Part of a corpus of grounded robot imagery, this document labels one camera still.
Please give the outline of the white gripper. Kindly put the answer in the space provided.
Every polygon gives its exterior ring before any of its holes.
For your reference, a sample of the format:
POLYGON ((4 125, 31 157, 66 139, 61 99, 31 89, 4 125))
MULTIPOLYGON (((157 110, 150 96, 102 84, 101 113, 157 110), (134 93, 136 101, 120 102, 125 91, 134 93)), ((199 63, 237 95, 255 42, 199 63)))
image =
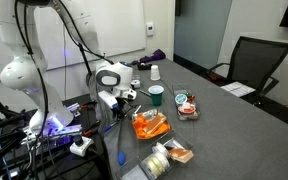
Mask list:
MULTIPOLYGON (((118 103, 117 99, 111 93, 103 90, 98 93, 98 96, 105 102, 105 104, 110 108, 113 109, 113 116, 116 117, 118 120, 121 120, 125 117, 125 110, 122 106, 118 103)), ((136 105, 132 105, 128 100, 122 99, 122 102, 125 104, 124 106, 128 106, 128 111, 137 108, 136 105)))

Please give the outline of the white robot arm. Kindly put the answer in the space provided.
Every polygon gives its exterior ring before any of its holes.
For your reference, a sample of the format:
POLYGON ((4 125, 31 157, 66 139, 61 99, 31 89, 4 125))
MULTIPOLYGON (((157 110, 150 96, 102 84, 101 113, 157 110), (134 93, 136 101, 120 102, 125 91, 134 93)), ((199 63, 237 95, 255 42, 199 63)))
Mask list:
POLYGON ((34 12, 50 8, 83 52, 99 58, 97 33, 91 17, 92 0, 0 0, 0 38, 13 53, 13 60, 0 73, 1 82, 24 92, 37 105, 28 131, 37 135, 48 129, 62 130, 73 120, 57 90, 44 81, 48 63, 40 47, 34 12))

